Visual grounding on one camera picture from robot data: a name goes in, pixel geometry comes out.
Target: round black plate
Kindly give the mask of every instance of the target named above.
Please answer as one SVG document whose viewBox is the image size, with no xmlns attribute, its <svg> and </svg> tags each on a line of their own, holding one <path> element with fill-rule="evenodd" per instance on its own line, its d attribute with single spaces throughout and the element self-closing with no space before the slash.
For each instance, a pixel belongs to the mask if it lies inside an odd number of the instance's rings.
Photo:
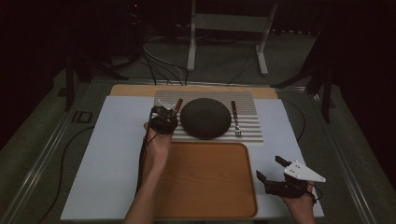
<svg viewBox="0 0 396 224">
<path fill-rule="evenodd" d="M 184 105 L 180 112 L 184 130 L 199 139 L 213 139 L 225 134 L 231 125 L 231 114 L 221 102 L 199 98 Z"/>
</svg>

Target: dark background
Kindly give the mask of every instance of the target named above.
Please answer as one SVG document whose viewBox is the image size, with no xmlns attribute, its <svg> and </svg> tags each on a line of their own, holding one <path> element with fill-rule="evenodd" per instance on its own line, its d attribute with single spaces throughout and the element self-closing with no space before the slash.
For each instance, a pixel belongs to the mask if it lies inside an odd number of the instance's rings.
<svg viewBox="0 0 396 224">
<path fill-rule="evenodd" d="M 177 35 L 176 24 L 190 21 L 189 1 L 151 0 L 139 4 L 143 22 Z M 202 10 L 221 1 L 202 1 Z M 256 14 L 242 6 L 224 12 Z M 64 69 L 64 46 L 74 43 L 105 61 L 113 35 L 125 30 L 125 1 L 2 1 L 0 6 L 0 147 L 52 89 Z M 393 1 L 291 1 L 278 8 L 274 31 L 318 35 L 304 68 L 320 63 L 337 48 L 333 82 L 361 126 L 393 187 L 395 167 L 395 44 Z"/>
</svg>

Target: wooden tray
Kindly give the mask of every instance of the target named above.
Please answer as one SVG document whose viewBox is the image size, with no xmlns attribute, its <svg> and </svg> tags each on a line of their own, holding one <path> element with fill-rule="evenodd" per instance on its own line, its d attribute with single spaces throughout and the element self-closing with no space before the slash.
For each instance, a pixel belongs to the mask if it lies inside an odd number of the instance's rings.
<svg viewBox="0 0 396 224">
<path fill-rule="evenodd" d="M 149 167 L 146 161 L 145 171 Z M 245 145 L 175 142 L 164 172 L 156 219 L 254 217 L 255 195 Z"/>
</svg>

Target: metal fork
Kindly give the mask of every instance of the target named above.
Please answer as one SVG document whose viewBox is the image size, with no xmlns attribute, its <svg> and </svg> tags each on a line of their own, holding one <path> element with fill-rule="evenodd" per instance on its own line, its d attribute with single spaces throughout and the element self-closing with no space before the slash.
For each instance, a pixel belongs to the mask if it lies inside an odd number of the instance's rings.
<svg viewBox="0 0 396 224">
<path fill-rule="evenodd" d="M 238 125 L 238 115 L 236 114 L 236 104 L 235 101 L 231 101 L 231 106 L 233 107 L 233 120 L 235 121 L 235 136 L 242 137 L 241 129 Z"/>
</svg>

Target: white striped mat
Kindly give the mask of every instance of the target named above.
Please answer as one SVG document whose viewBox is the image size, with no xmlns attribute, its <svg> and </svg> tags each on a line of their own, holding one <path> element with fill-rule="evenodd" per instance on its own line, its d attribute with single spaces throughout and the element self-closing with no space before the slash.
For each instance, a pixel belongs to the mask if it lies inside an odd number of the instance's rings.
<svg viewBox="0 0 396 224">
<path fill-rule="evenodd" d="M 245 145 L 263 145 L 262 129 L 260 127 L 256 106 L 254 105 L 250 91 L 157 91 L 154 98 L 154 104 L 160 105 L 160 100 L 169 104 L 175 104 L 179 98 L 183 99 L 183 104 L 177 115 L 178 120 L 180 120 L 179 115 L 183 106 L 189 101 L 198 98 L 211 98 L 222 102 L 229 109 L 231 116 L 233 116 L 231 101 L 234 100 L 236 103 L 236 111 L 238 113 L 239 127 L 242 130 L 243 137 L 238 138 L 235 136 L 233 132 L 235 129 L 234 121 L 231 123 L 231 127 L 227 133 L 212 140 L 201 140 L 188 135 L 179 122 L 173 136 L 174 141 L 240 142 Z"/>
</svg>

